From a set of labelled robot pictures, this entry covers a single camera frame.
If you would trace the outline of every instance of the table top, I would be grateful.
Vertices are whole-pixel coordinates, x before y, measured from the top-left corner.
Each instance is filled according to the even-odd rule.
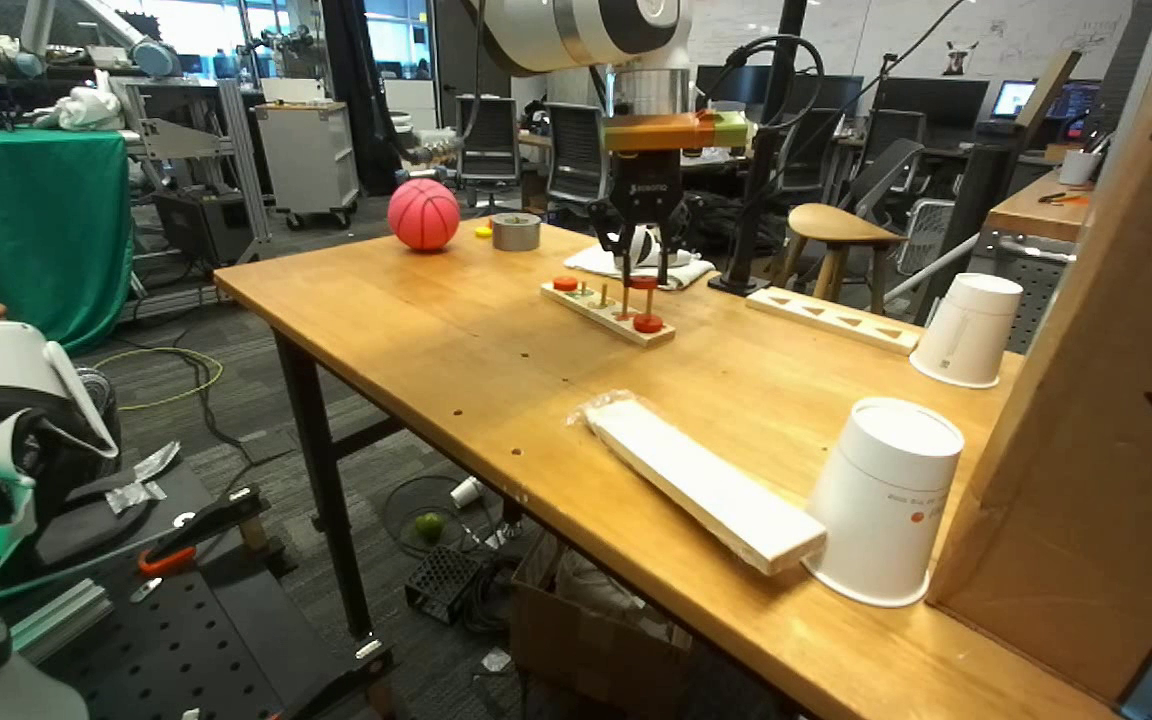
[[[962,393],[893,348],[702,284],[656,291],[676,334],[635,348],[539,294],[577,248],[589,236],[544,226],[539,252],[491,252],[466,224],[436,254],[366,238],[222,266],[215,279],[383,413],[826,716],[1110,716],[930,605],[869,606],[806,568],[755,577],[577,423],[589,399],[634,393],[783,501],[809,504],[847,408],[906,396],[968,435],[951,510],[1015,356],[996,393]]]
[[[1013,236],[1081,238],[1083,224],[1094,218],[1094,200],[1094,187],[1069,187],[1055,170],[1050,170],[988,208],[983,224]]]

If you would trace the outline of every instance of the white cup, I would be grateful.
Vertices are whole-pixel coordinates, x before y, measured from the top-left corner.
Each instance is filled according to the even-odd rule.
[[[1076,185],[1094,185],[1096,165],[1101,165],[1096,152],[1083,152],[1083,147],[1065,152],[1065,161],[1061,161],[1061,185],[1074,185],[1074,187],[1076,187]]]
[[[476,474],[466,474],[456,489],[453,489],[453,504],[456,509],[469,509],[469,504],[476,504],[483,496],[483,479],[476,479]]]
[[[1001,385],[1001,365],[1021,313],[1021,284],[988,272],[962,272],[947,284],[912,367],[958,387]]]
[[[826,524],[813,577],[861,605],[918,605],[962,452],[963,432],[934,408],[861,399],[809,504]]]

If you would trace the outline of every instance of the white cabinet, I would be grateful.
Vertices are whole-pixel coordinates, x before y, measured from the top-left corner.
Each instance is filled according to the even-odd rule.
[[[268,185],[288,226],[304,216],[347,224],[360,197],[343,102],[262,102]]]

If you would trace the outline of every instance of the stool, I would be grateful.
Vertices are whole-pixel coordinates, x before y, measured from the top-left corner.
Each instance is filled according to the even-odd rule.
[[[798,272],[806,244],[826,244],[826,263],[818,272],[813,294],[820,301],[841,301],[841,284],[846,284],[846,266],[847,266],[847,248],[874,248],[874,263],[869,263],[869,306],[882,313],[884,306],[884,252],[902,244],[895,231],[861,218],[846,208],[834,204],[798,204],[787,213],[787,252],[780,272],[774,276],[778,284],[787,284],[787,276]]]

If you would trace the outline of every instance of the table leg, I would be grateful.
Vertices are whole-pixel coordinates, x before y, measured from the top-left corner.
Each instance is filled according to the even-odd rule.
[[[841,301],[846,266],[847,266],[847,248],[829,244],[813,294]]]
[[[887,313],[884,313],[887,244],[874,244],[869,252],[874,252],[874,254],[869,254],[869,306],[882,313],[882,316],[887,316]]]
[[[338,571],[339,605],[347,616],[347,632],[356,640],[369,640],[373,636],[373,610],[369,610],[369,597],[366,597],[360,561],[354,550],[354,526],[347,526],[347,509],[343,509],[343,491],[339,491],[339,466],[338,466],[331,423],[330,423],[318,359],[283,334],[278,334],[278,348],[282,348],[282,365],[283,365],[283,381],[288,381],[288,399],[295,413],[295,432],[301,432],[312,504],[322,510],[322,530],[330,534],[331,571]]]
[[[774,287],[787,287],[793,272],[801,272],[806,238],[798,231],[783,236],[780,263],[774,266]]]

